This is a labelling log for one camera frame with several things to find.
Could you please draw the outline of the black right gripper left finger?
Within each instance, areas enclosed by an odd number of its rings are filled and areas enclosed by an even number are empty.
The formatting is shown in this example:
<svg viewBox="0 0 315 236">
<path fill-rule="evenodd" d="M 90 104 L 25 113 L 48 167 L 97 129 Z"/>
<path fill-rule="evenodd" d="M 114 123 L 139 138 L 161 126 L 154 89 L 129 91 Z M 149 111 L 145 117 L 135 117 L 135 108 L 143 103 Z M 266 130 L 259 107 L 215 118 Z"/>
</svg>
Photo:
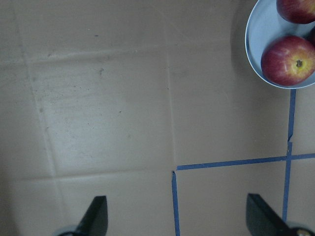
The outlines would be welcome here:
<svg viewBox="0 0 315 236">
<path fill-rule="evenodd" d="M 105 236 L 107 229 L 107 199 L 106 196 L 96 196 L 73 234 L 75 236 Z"/>
</svg>

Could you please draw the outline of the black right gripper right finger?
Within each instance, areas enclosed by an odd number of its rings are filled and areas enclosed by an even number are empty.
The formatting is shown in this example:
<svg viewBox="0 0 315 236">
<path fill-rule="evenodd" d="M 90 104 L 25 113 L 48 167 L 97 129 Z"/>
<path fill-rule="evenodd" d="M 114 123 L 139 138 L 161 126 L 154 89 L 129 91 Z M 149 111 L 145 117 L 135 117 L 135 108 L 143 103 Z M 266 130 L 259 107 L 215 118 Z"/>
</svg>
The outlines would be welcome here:
<svg viewBox="0 0 315 236">
<path fill-rule="evenodd" d="M 247 195 L 246 226 L 252 236 L 292 236 L 288 225 L 259 194 Z"/>
</svg>

